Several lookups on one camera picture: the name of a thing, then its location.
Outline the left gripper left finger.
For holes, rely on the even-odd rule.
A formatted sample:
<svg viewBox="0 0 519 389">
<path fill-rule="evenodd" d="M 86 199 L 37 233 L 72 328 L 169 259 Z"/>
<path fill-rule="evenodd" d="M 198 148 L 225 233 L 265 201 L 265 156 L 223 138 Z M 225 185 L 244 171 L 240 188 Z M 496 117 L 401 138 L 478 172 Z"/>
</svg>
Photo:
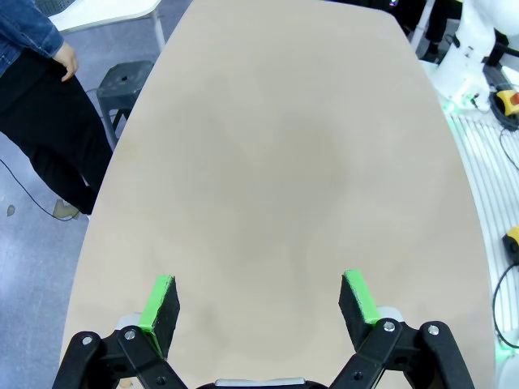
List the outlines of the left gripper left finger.
<svg viewBox="0 0 519 389">
<path fill-rule="evenodd" d="M 142 389 L 181 389 L 167 361 L 179 311 L 175 278 L 158 276 L 137 324 L 105 338 L 93 331 L 71 338 L 52 389 L 117 389 L 125 378 Z"/>
</svg>

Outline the yellow emergency stop button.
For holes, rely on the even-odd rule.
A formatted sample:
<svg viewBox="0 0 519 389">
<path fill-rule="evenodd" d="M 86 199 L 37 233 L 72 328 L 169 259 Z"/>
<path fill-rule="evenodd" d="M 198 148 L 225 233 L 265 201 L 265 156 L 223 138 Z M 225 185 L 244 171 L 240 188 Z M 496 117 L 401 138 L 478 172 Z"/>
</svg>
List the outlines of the yellow emergency stop button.
<svg viewBox="0 0 519 389">
<path fill-rule="evenodd" d="M 507 118 L 519 114 L 519 92 L 513 89 L 501 90 L 495 94 L 499 111 Z"/>
<path fill-rule="evenodd" d="M 502 242 L 509 260 L 519 264 L 519 226 L 512 227 L 503 237 Z"/>
</svg>

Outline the dark grey plastic stool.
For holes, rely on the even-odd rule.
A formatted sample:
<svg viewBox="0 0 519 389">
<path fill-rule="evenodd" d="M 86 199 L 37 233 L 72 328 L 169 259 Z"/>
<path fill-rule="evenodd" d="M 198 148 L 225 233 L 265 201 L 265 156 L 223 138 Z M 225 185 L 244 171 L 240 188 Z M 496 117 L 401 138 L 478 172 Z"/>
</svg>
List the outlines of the dark grey plastic stool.
<svg viewBox="0 0 519 389">
<path fill-rule="evenodd" d="M 154 62 L 148 60 L 119 63 L 108 70 L 96 90 L 106 138 L 112 149 L 118 142 L 118 124 L 122 117 L 129 118 L 153 66 Z"/>
</svg>

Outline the person's right forearm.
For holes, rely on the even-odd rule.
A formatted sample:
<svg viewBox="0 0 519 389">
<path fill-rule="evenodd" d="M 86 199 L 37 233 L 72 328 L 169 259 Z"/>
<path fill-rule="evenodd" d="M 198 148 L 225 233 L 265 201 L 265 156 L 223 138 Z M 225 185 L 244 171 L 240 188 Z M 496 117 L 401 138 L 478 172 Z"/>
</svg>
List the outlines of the person's right forearm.
<svg viewBox="0 0 519 389">
<path fill-rule="evenodd" d="M 24 49 L 52 58 L 64 39 L 33 0 L 0 0 L 0 59 L 13 62 Z"/>
</svg>

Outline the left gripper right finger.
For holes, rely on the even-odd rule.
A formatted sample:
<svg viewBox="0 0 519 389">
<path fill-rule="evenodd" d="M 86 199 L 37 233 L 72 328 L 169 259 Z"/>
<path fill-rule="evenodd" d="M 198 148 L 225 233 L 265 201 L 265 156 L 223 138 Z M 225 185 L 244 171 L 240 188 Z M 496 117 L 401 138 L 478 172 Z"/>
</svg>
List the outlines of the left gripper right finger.
<svg viewBox="0 0 519 389">
<path fill-rule="evenodd" d="M 411 389 L 474 389 L 474 382 L 447 324 L 414 329 L 383 317 L 357 270 L 341 277 L 338 302 L 354 354 L 332 389 L 375 389 L 387 371 L 404 374 Z"/>
</svg>

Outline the grey perforated basket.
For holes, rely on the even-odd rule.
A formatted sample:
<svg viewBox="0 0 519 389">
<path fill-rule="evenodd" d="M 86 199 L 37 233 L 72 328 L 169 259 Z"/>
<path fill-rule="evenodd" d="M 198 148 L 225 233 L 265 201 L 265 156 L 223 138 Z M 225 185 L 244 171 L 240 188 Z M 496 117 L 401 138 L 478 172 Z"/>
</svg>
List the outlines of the grey perforated basket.
<svg viewBox="0 0 519 389">
<path fill-rule="evenodd" d="M 35 0 L 37 8 L 47 17 L 57 15 L 76 0 Z"/>
</svg>

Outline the person in denim jacket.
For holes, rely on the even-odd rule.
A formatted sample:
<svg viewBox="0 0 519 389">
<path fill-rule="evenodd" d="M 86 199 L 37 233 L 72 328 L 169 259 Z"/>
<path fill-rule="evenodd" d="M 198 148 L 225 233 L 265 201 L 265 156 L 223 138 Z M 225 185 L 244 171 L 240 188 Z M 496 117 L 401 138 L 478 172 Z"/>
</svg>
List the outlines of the person in denim jacket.
<svg viewBox="0 0 519 389">
<path fill-rule="evenodd" d="M 63 82 L 65 74 L 30 49 L 0 59 L 0 132 L 56 195 L 90 216 L 113 151 L 76 75 Z"/>
</svg>

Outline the person's right hand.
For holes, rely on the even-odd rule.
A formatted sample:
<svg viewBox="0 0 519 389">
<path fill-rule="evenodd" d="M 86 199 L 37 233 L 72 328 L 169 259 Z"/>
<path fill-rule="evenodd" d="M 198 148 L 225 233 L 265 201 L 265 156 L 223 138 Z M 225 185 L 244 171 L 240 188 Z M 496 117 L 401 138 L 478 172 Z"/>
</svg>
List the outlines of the person's right hand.
<svg viewBox="0 0 519 389">
<path fill-rule="evenodd" d="M 62 44 L 60 49 L 53 56 L 53 60 L 66 69 L 66 74 L 62 77 L 63 82 L 71 79 L 79 69 L 79 63 L 75 51 L 66 42 Z"/>
</svg>

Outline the white slatted platform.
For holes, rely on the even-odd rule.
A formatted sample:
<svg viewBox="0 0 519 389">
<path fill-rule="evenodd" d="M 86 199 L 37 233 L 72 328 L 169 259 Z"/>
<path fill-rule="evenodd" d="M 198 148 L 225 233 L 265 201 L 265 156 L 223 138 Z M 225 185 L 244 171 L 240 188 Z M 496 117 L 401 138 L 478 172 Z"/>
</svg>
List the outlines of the white slatted platform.
<svg viewBox="0 0 519 389">
<path fill-rule="evenodd" d="M 491 285 L 495 389 L 519 389 L 519 265 L 502 237 L 519 226 L 519 131 L 451 105 L 444 116 L 455 139 L 478 213 Z"/>
</svg>

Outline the white side table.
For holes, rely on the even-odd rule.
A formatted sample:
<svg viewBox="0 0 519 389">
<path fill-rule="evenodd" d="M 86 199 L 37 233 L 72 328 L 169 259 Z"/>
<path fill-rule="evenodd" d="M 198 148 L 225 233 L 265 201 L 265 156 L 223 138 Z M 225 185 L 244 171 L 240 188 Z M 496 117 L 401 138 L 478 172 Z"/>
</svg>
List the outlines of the white side table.
<svg viewBox="0 0 519 389">
<path fill-rule="evenodd" d="M 49 19 L 60 32 L 76 32 L 88 28 L 150 18 L 159 50 L 166 39 L 159 19 L 162 0 L 75 0 L 64 11 Z"/>
</svg>

